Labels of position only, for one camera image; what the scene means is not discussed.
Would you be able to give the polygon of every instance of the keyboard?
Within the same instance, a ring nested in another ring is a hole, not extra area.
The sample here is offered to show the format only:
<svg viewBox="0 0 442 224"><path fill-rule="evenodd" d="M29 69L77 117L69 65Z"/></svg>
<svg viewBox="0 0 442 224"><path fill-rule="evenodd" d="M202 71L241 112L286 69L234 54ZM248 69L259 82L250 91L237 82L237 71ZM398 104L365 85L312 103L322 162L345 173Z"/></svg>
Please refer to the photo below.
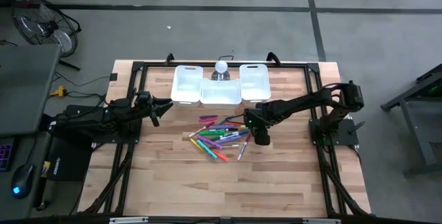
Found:
<svg viewBox="0 0 442 224"><path fill-rule="evenodd" d="M0 138L0 172L9 171L15 146L15 138Z"/></svg>

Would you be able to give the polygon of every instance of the orange marker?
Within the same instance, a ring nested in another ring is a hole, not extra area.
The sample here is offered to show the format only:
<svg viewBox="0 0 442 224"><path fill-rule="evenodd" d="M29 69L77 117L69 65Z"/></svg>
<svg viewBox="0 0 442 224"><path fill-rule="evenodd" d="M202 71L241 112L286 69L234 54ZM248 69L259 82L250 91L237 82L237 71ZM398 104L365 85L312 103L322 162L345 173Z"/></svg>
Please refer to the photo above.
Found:
<svg viewBox="0 0 442 224"><path fill-rule="evenodd" d="M221 153L219 153L219 152L217 152L217 151L214 151L214 150L212 150L212 152L213 152L215 155L217 155L221 160L227 162L227 158L226 158L224 155L222 155Z"/></svg>

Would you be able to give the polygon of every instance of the wooden tabletop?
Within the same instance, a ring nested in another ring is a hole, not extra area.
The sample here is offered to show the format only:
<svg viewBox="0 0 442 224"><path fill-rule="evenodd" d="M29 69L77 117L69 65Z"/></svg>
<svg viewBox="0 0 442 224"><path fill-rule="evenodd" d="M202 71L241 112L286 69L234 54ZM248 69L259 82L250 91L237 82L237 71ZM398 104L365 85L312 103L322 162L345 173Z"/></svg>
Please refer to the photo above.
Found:
<svg viewBox="0 0 442 224"><path fill-rule="evenodd" d="M118 73L118 80L109 84L108 101L126 97L132 62L115 61L113 73ZM323 84L340 81L336 63L319 64ZM173 67L149 68L145 90L155 97L170 97L174 70ZM204 68L205 77L210 77L212 72L213 68ZM239 77L237 68L230 68L229 72L232 79ZM307 93L302 69L270 68L269 76L271 100L290 100ZM188 135L202 126L198 123L198 116L216 114L227 117L242 112L242 107L226 111L202 106L194 109L173 106L164 114L159 127L153 127L149 118L144 119L140 142L135 146L124 214L326 216L318 156L307 125L309 111L295 113L271 127L269 146L250 142L239 162L236 159L239 149L222 150L221 153L229 159L223 162L211 159L189 141ZM108 182L114 152L114 144L105 144L93 153L79 211L86 209ZM336 155L344 186L369 212L358 157L348 147L336 147ZM333 187L331 193L334 207L338 209Z"/></svg>

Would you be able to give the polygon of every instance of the gray floor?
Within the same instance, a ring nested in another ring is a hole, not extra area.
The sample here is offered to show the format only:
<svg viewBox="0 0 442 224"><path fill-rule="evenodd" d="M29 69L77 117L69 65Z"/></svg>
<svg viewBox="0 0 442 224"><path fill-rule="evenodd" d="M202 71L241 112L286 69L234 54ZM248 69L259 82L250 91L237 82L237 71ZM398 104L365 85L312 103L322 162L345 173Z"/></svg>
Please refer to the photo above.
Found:
<svg viewBox="0 0 442 224"><path fill-rule="evenodd" d="M50 0L60 3L113 3L168 6L308 6L307 0ZM441 0L316 0L318 7L441 8ZM59 68L75 82L110 73L115 59L264 59L269 51L281 60L318 61L309 13L170 12L66 10L84 31L70 58L80 73ZM441 222L442 174L405 179L404 169L422 163L402 113L384 113L379 105L412 85L416 77L441 63L442 15L319 14L327 61L338 62L343 80L363 89L366 107L354 119L367 124L358 131L363 173L374 214ZM0 39L24 44L12 27L10 11L0 10ZM69 90L106 91L100 81ZM96 100L81 100L94 104ZM69 99L51 99L46 111L60 112ZM68 212L72 196L59 197L57 209Z"/></svg>

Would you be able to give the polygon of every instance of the desk fan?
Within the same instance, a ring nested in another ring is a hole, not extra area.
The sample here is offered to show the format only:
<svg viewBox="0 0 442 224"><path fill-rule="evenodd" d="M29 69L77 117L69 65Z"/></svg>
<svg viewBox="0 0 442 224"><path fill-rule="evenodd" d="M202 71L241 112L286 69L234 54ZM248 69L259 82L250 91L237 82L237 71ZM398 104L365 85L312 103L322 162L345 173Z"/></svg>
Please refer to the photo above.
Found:
<svg viewBox="0 0 442 224"><path fill-rule="evenodd" d="M77 33L81 31L79 23L46 0L15 0L12 20L29 44L59 44L61 57L68 57L77 49ZM77 24L77 29L70 21ZM63 61L60 64L77 69Z"/></svg>

